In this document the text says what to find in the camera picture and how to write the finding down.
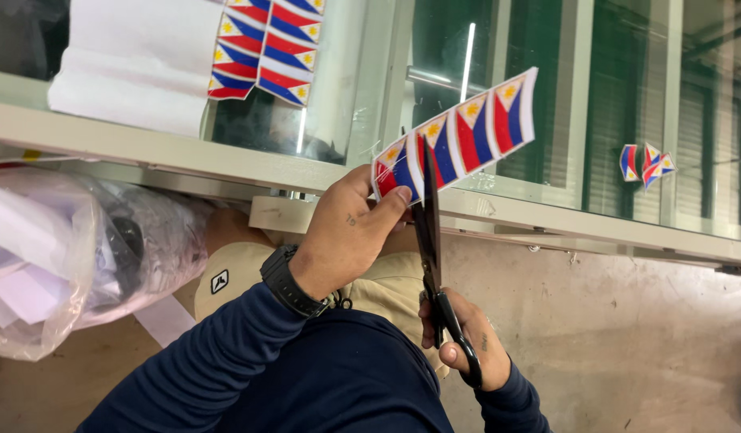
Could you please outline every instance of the leg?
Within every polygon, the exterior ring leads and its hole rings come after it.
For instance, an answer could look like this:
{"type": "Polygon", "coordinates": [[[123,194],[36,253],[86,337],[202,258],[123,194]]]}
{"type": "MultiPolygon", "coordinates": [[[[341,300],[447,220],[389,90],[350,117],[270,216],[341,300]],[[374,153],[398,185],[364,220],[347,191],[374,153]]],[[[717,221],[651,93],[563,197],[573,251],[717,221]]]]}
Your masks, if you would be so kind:
{"type": "MultiPolygon", "coordinates": [[[[373,266],[341,294],[352,300],[353,308],[386,318],[421,348],[423,327],[418,317],[423,270],[416,230],[412,225],[392,233],[373,266]]],[[[437,349],[422,349],[440,379],[450,369],[440,360],[437,349]]]]}
{"type": "Polygon", "coordinates": [[[234,209],[216,210],[208,219],[205,245],[210,258],[194,297],[197,322],[261,281],[259,270],[275,246],[263,231],[249,227],[249,220],[234,209]]]}

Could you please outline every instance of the wristwatch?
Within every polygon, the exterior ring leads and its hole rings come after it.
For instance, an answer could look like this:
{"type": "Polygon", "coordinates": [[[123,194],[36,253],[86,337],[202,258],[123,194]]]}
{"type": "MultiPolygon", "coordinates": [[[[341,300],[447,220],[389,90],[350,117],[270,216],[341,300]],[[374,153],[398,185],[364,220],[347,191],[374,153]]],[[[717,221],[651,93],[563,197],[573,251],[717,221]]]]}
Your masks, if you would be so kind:
{"type": "Polygon", "coordinates": [[[325,311],[329,300],[313,299],[296,283],[287,264],[297,250],[298,245],[284,245],[275,250],[263,262],[261,278],[282,305],[304,318],[316,318],[325,311]]]}

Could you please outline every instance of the yellow star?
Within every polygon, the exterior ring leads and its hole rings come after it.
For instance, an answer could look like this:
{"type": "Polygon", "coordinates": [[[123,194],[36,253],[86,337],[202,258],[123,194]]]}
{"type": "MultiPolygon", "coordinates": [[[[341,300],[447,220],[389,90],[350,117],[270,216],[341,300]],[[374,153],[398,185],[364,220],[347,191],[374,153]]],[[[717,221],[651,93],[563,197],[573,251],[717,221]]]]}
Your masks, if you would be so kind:
{"type": "Polygon", "coordinates": [[[515,89],[514,85],[509,86],[507,88],[507,90],[504,91],[504,97],[505,98],[511,98],[512,96],[514,96],[515,90],[516,89],[515,89]]]}
{"type": "Polygon", "coordinates": [[[387,154],[384,155],[384,159],[387,162],[392,162],[397,158],[397,154],[400,153],[400,150],[397,147],[393,147],[387,151],[387,154]]]}
{"type": "Polygon", "coordinates": [[[428,137],[434,137],[435,135],[437,135],[438,132],[440,132],[440,125],[438,125],[437,123],[432,123],[427,128],[428,137]]]}
{"type": "Polygon", "coordinates": [[[467,115],[476,115],[478,113],[478,104],[472,103],[467,105],[467,115]]]}

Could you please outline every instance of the scissors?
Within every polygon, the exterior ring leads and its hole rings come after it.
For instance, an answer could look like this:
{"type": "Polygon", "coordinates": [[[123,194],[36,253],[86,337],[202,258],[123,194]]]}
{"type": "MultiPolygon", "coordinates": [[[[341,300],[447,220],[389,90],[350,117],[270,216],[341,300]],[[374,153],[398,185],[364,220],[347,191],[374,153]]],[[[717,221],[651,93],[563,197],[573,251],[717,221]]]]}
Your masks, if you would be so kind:
{"type": "Polygon", "coordinates": [[[448,329],[452,338],[467,355],[469,374],[462,373],[462,379],[472,388],[480,389],[483,374],[478,354],[464,337],[448,295],[440,286],[440,209],[437,204],[437,181],[432,152],[427,149],[423,154],[423,201],[414,204],[413,217],[421,253],[423,287],[432,306],[430,320],[434,327],[434,347],[440,348],[443,344],[443,329],[448,329]]]}

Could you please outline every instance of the metal handle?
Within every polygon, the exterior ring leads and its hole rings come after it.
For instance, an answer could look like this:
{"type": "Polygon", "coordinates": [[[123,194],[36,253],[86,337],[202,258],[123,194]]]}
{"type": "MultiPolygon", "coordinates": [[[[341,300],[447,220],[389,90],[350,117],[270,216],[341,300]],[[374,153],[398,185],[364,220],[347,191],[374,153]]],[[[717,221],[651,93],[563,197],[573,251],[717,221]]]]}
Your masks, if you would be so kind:
{"type": "Polygon", "coordinates": [[[442,320],[440,327],[435,328],[435,342],[442,339],[442,332],[439,332],[437,328],[441,328],[442,324],[451,333],[456,344],[462,347],[464,354],[467,355],[467,362],[469,364],[469,374],[462,374],[464,382],[474,389],[480,389],[483,386],[483,371],[480,369],[480,360],[478,354],[472,349],[472,344],[464,337],[462,327],[459,326],[459,322],[456,319],[456,313],[451,306],[451,301],[448,300],[448,295],[445,292],[440,292],[434,295],[434,304],[437,305],[439,319],[442,320]]]}

